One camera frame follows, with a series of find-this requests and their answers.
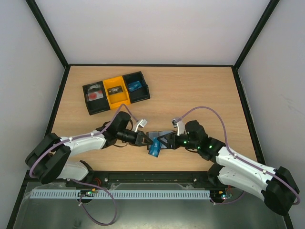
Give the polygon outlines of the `black cage frame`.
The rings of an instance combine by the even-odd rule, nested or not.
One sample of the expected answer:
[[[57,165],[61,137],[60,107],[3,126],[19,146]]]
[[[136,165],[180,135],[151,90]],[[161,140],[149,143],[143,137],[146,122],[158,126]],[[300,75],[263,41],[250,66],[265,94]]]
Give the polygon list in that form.
[[[33,16],[35,17],[36,21],[38,22],[39,26],[41,27],[42,31],[44,32],[46,38],[48,39],[50,45],[52,46],[53,50],[55,51],[58,59],[60,60],[61,64],[64,67],[64,73],[62,76],[62,80],[59,86],[59,90],[55,99],[55,103],[52,109],[52,113],[50,115],[50,119],[46,128],[46,134],[48,134],[54,124],[55,121],[55,117],[57,115],[57,111],[59,108],[59,104],[61,101],[61,97],[63,94],[63,90],[64,87],[66,85],[66,81],[68,78],[68,73],[70,71],[70,68],[73,66],[73,64],[69,64],[55,37],[53,36],[41,10],[39,9],[39,6],[37,5],[36,1],[34,0],[27,0],[26,1],[29,9],[31,10]],[[266,6],[262,16],[260,17],[257,25],[255,26],[251,36],[249,37],[246,45],[244,46],[241,54],[239,55],[236,63],[234,65],[219,65],[219,64],[79,64],[79,66],[115,66],[115,67],[230,67],[232,69],[233,72],[233,76],[234,76],[234,80],[235,80],[235,84],[236,84],[236,88],[240,97],[240,101],[241,101],[241,105],[243,108],[243,112],[244,112],[244,116],[246,119],[246,123],[248,126],[248,130],[251,136],[251,140],[252,140],[252,144],[254,147],[254,152],[256,155],[256,158],[258,159],[259,162],[261,163],[265,163],[265,159],[264,159],[264,155],[262,153],[262,149],[258,140],[258,136],[256,133],[256,129],[254,126],[254,122],[253,122],[253,117],[248,105],[248,102],[246,101],[246,95],[241,83],[241,79],[238,73],[238,69],[241,67],[242,63],[244,62],[246,56],[248,55],[248,53],[250,52],[252,46],[254,45],[254,43],[256,42],[259,34],[261,33],[261,31],[263,30],[264,26],[266,25],[266,23],[268,22],[270,16],[272,15],[272,13],[274,12],[274,10],[276,9],[277,5],[278,5],[279,1],[278,0],[271,0],[269,1],[268,5]]]

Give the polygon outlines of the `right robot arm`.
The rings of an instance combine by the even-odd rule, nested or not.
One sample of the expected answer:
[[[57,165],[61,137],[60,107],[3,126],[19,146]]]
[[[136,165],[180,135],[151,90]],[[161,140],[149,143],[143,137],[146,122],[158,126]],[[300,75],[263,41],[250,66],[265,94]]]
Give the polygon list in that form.
[[[203,159],[213,162],[208,182],[238,188],[262,200],[278,215],[286,215],[291,206],[300,203],[299,188],[290,171],[275,169],[253,161],[232,150],[224,142],[209,137],[198,121],[175,124],[177,131],[162,135],[158,140],[170,149],[184,147],[195,150]]]

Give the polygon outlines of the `red white card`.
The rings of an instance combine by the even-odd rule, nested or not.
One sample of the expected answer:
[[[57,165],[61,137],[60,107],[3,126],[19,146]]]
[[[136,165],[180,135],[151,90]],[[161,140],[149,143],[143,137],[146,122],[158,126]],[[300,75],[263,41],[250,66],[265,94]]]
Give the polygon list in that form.
[[[89,101],[95,101],[104,98],[101,84],[94,84],[88,88]]]

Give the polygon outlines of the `dark picture card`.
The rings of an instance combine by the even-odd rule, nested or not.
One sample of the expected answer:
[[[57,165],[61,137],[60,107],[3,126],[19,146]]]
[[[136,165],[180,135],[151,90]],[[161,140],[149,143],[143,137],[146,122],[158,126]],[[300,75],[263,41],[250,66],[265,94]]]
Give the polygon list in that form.
[[[107,91],[108,91],[108,95],[114,95],[114,94],[123,93],[123,88],[121,85],[119,85],[112,88],[108,88]]]

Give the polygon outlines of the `blue card in bin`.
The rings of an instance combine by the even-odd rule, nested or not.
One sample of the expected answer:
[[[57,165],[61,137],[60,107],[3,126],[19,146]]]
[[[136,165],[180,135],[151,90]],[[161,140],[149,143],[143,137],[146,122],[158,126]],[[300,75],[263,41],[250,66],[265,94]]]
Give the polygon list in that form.
[[[136,90],[139,90],[140,88],[142,88],[142,84],[140,81],[135,81],[127,85],[127,89],[129,92],[134,92]]]

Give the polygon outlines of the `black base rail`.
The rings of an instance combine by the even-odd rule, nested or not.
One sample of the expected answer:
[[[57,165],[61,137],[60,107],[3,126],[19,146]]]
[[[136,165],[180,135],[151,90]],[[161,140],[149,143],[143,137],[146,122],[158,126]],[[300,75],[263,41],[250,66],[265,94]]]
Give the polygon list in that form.
[[[222,184],[218,176],[224,167],[212,166],[208,171],[199,172],[143,172],[143,171],[94,171],[90,170],[89,174],[78,184],[70,179],[58,178],[53,182],[64,182],[68,187],[85,187],[87,184],[98,185],[109,189],[112,184],[119,183],[169,183],[169,184],[191,184],[194,188],[205,189],[224,189],[227,185]]]

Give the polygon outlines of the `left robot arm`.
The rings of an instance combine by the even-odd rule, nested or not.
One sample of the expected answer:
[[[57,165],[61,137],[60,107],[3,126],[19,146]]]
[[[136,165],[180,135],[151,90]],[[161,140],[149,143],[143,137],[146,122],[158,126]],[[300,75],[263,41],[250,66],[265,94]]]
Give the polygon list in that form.
[[[30,176],[42,184],[56,179],[82,181],[90,174],[91,167],[85,161],[72,162],[71,157],[108,148],[118,140],[132,146],[151,145],[152,140],[141,131],[146,124],[145,119],[134,124],[129,113],[119,111],[112,120],[87,134],[59,137],[50,133],[26,157],[25,163],[30,168]]]

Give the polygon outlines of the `black card holder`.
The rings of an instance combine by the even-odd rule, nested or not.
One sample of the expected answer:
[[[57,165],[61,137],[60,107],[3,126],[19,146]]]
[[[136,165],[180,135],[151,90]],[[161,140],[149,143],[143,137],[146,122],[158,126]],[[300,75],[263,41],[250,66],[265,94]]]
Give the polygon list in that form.
[[[146,135],[151,139],[154,140],[154,138],[158,138],[162,135],[166,135],[173,132],[172,130],[167,130],[167,131],[150,131],[150,132],[146,132]],[[165,145],[161,144],[161,150],[163,149],[168,149]]]

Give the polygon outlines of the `black bin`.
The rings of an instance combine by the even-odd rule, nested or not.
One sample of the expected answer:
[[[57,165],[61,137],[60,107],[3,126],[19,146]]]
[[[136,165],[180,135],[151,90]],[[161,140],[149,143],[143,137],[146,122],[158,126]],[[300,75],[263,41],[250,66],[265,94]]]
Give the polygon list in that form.
[[[82,86],[89,115],[110,110],[103,81]]]
[[[141,71],[122,76],[131,104],[150,99],[148,85]]]

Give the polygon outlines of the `yellow bin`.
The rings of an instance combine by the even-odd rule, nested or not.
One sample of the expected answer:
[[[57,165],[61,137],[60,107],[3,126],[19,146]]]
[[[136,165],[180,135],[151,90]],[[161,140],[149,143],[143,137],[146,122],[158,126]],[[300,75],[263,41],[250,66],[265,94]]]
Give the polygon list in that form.
[[[120,105],[129,105],[131,103],[127,86],[122,76],[103,80],[103,86],[111,110]]]

